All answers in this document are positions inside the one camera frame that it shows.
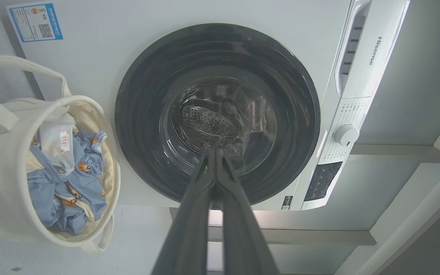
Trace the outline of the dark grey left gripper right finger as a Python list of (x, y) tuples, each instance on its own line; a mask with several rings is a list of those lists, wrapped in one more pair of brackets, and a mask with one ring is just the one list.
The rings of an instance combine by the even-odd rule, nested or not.
[(217, 150), (217, 207), (222, 211), (225, 275), (279, 275), (229, 158)]

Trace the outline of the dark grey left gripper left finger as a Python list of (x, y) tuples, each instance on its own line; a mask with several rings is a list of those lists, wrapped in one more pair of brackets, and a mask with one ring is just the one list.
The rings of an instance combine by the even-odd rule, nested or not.
[(206, 275), (209, 210), (215, 189), (215, 150), (204, 151), (152, 275)]

